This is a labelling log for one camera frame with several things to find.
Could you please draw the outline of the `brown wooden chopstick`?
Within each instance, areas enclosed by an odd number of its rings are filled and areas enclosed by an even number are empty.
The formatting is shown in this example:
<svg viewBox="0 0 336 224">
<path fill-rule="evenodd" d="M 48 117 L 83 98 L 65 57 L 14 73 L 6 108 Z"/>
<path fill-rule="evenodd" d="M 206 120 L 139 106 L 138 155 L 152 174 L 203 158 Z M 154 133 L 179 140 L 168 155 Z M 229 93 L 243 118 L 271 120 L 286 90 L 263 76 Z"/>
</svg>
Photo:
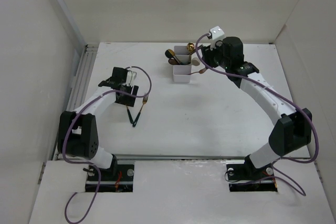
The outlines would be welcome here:
<svg viewBox="0 0 336 224">
<path fill-rule="evenodd" d="M 203 68 L 203 69 L 201 69 L 201 70 L 199 70 L 199 71 L 196 71 L 196 72 L 191 72 L 191 73 L 189 73 L 189 75 L 193 75 L 193 74 L 204 74 L 205 72 L 206 72 L 206 68 Z"/>
</svg>

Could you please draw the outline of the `gold spoon green handle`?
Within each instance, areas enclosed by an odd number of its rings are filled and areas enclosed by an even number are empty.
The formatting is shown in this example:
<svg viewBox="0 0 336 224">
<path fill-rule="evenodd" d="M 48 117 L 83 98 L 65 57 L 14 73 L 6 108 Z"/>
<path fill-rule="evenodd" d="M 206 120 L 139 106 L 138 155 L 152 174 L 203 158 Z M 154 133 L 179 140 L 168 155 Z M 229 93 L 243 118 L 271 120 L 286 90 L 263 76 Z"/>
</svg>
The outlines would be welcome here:
<svg viewBox="0 0 336 224">
<path fill-rule="evenodd" d="M 175 54 L 173 59 L 175 59 L 179 63 L 179 65 L 183 65 L 183 63 L 179 60 L 179 58 L 176 56 L 176 54 Z"/>
<path fill-rule="evenodd" d="M 188 51 L 188 63 L 190 64 L 192 60 L 192 54 L 195 50 L 195 45 L 192 42 L 189 42 L 186 46 L 186 49 Z"/>
</svg>

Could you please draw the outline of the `rose gold fork green handle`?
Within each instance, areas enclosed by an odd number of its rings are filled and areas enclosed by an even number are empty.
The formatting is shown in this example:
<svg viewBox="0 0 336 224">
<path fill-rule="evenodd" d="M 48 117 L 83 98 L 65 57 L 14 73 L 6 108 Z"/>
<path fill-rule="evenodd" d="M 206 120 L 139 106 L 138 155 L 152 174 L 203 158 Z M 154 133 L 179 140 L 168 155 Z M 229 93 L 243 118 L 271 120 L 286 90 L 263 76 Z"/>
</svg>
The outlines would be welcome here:
<svg viewBox="0 0 336 224">
<path fill-rule="evenodd" d="M 129 109 L 128 106 L 126 106 L 126 109 L 127 109 L 127 114 L 128 114 L 129 121 L 130 121 L 131 124 L 133 124 L 134 121 L 133 121 L 133 117 L 131 115 L 130 109 Z"/>
</svg>

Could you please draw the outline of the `white three-compartment utensil holder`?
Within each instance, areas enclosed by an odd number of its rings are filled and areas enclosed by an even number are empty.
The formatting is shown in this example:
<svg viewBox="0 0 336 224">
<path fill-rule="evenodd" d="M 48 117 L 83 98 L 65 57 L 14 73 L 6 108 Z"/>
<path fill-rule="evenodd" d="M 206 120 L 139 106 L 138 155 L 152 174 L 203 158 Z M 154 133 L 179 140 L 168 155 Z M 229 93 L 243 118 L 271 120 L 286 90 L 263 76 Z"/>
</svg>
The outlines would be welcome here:
<svg viewBox="0 0 336 224">
<path fill-rule="evenodd" d="M 191 56 L 186 46 L 174 46 L 173 49 L 176 57 L 182 65 L 173 66 L 173 82 L 174 83 L 190 83 L 191 81 Z"/>
</svg>

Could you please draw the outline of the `black spoon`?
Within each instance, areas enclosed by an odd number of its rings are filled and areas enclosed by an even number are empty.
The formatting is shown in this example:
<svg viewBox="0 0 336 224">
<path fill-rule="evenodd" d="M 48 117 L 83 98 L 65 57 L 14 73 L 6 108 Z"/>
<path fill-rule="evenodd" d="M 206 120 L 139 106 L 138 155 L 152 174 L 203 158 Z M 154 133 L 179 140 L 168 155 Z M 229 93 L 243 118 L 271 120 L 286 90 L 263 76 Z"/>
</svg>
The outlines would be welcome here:
<svg viewBox="0 0 336 224">
<path fill-rule="evenodd" d="M 172 59 L 172 58 L 174 58 L 175 53 L 174 53 L 174 51 L 172 51 L 171 49 L 168 49 L 168 50 L 165 51 L 165 56 L 166 56 L 168 59 Z"/>
</svg>

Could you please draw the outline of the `brown spoon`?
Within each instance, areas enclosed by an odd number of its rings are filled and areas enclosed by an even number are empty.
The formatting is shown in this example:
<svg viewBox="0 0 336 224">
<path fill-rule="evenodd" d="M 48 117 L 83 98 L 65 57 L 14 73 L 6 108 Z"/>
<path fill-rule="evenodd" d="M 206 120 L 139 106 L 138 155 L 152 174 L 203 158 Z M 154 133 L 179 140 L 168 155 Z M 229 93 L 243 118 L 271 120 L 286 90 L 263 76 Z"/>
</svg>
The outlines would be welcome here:
<svg viewBox="0 0 336 224">
<path fill-rule="evenodd" d="M 169 59 L 168 60 L 168 63 L 170 64 L 170 65 L 179 65 L 179 63 L 175 60 L 175 59 L 173 59 L 173 58 L 171 58 L 171 59 Z"/>
</svg>

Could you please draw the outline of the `beige plastic spoon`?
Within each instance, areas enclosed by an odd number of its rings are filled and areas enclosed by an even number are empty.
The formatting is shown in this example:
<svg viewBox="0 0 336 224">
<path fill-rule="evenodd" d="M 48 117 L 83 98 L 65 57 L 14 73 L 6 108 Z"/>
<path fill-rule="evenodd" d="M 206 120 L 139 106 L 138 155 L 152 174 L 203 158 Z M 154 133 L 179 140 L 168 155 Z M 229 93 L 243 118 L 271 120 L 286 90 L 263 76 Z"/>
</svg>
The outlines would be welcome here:
<svg viewBox="0 0 336 224">
<path fill-rule="evenodd" d="M 197 57 L 191 59 L 190 65 L 192 66 L 199 66 L 201 64 L 200 60 Z"/>
</svg>

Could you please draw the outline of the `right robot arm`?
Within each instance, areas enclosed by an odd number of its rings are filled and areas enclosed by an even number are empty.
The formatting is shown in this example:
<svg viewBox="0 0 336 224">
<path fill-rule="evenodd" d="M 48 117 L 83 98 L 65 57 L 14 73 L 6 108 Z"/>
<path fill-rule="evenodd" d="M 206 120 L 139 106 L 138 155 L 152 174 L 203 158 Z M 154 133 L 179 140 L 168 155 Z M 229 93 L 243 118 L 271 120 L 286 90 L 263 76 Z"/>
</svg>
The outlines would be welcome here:
<svg viewBox="0 0 336 224">
<path fill-rule="evenodd" d="M 243 172 L 250 179 L 259 176 L 263 167 L 286 157 L 311 142 L 314 131 L 312 115 L 308 109 L 278 94 L 265 80 L 259 69 L 244 59 L 243 43 L 238 37 L 206 33 L 211 44 L 198 54 L 200 61 L 212 71 L 221 67 L 222 74 L 237 88 L 248 94 L 268 115 L 274 125 L 268 142 L 245 158 Z"/>
</svg>

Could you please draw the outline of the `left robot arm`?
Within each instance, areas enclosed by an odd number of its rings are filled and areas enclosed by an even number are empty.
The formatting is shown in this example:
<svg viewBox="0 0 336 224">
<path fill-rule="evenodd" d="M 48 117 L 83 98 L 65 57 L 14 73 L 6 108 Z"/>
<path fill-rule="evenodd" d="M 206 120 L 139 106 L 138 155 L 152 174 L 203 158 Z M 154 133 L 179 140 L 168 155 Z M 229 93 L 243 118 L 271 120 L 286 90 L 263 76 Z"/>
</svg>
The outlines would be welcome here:
<svg viewBox="0 0 336 224">
<path fill-rule="evenodd" d="M 99 145 L 97 119 L 114 103 L 134 106 L 139 89 L 133 85 L 136 75 L 130 68 L 114 67 L 112 76 L 101 81 L 86 102 L 61 114 L 57 148 L 67 161 L 74 157 L 94 164 L 105 180 L 117 176 L 116 157 Z"/>
</svg>

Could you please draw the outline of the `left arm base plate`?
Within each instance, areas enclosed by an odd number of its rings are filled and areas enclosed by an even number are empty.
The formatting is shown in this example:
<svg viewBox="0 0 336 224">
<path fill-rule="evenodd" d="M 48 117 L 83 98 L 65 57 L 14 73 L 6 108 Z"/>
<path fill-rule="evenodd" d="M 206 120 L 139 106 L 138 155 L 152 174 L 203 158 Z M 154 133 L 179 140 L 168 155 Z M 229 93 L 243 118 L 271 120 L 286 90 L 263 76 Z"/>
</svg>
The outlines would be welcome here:
<svg viewBox="0 0 336 224">
<path fill-rule="evenodd" d="M 85 192 L 94 193 L 98 185 L 98 172 L 92 167 L 83 169 L 87 173 Z M 107 170 L 101 171 L 99 193 L 131 193 L 133 192 L 134 163 L 121 163 L 113 175 Z"/>
</svg>

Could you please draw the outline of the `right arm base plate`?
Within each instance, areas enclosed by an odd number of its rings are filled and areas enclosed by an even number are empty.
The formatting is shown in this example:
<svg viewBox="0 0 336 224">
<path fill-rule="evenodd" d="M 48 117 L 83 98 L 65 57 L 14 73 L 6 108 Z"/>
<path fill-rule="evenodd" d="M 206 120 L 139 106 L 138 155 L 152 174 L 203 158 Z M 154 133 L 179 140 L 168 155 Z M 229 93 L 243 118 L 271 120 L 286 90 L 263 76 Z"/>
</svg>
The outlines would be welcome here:
<svg viewBox="0 0 336 224">
<path fill-rule="evenodd" d="M 229 163 L 226 165 L 225 180 L 230 192 L 277 192 L 274 170 L 269 164 L 249 174 L 243 164 Z"/>
</svg>

